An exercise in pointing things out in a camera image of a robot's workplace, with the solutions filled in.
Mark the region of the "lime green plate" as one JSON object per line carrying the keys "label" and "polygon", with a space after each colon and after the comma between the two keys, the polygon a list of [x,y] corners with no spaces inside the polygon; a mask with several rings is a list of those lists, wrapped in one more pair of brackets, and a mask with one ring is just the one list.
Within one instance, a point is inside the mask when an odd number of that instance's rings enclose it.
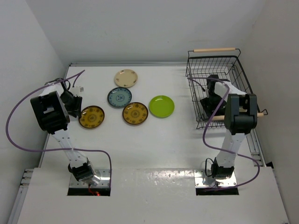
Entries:
{"label": "lime green plate", "polygon": [[167,118],[173,114],[175,104],[170,97],[159,95],[151,99],[149,110],[157,118]]}

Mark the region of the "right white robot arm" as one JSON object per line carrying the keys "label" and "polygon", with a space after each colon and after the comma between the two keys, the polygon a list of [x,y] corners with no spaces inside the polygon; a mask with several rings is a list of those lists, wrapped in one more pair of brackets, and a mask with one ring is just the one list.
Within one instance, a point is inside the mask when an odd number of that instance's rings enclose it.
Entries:
{"label": "right white robot arm", "polygon": [[211,173],[206,174],[206,177],[228,179],[234,172],[235,158],[241,143],[257,126],[257,96],[254,93],[239,90],[229,80],[219,79],[217,75],[210,75],[206,79],[208,99],[216,103],[216,108],[208,120],[208,125],[222,104],[226,103],[223,119],[226,134],[221,148],[213,147],[206,142],[207,127],[203,132],[204,145],[219,151],[211,165]]}

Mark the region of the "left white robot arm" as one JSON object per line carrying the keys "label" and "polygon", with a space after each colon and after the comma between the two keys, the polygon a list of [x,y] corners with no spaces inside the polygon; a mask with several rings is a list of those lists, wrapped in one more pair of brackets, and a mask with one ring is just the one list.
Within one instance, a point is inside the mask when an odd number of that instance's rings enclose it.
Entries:
{"label": "left white robot arm", "polygon": [[68,158],[68,170],[78,182],[96,186],[100,177],[82,152],[74,149],[74,139],[70,136],[68,124],[70,116],[81,118],[82,97],[74,95],[61,78],[45,84],[43,92],[30,100],[40,128],[52,135],[64,149]]}

